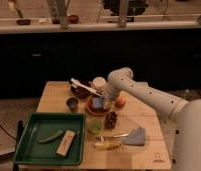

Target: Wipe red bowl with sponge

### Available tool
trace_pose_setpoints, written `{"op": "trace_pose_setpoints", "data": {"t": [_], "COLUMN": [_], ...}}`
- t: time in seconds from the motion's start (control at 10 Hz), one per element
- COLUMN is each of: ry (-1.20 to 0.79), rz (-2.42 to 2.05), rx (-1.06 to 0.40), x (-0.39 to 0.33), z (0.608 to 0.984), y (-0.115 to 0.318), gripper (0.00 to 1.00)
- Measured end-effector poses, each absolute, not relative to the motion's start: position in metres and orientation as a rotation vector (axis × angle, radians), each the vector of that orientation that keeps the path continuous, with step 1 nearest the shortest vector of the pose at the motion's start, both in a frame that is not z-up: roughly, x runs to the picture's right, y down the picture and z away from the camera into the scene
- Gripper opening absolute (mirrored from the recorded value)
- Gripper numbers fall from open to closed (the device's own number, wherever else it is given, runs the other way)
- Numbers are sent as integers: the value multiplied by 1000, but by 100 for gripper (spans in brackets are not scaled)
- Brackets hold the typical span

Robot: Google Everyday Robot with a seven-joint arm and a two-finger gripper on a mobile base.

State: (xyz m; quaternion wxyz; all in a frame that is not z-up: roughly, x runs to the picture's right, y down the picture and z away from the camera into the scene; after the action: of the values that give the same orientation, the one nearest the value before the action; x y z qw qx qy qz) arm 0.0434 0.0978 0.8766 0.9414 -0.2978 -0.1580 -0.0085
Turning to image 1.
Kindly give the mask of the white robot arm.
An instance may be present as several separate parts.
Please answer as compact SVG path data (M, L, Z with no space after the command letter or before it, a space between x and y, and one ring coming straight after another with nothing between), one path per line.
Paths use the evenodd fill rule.
M108 74L103 92L105 104L114 102L121 91L176 123L172 171L201 171L201 99L188 101L145 86L133 80L133 71L128 67Z

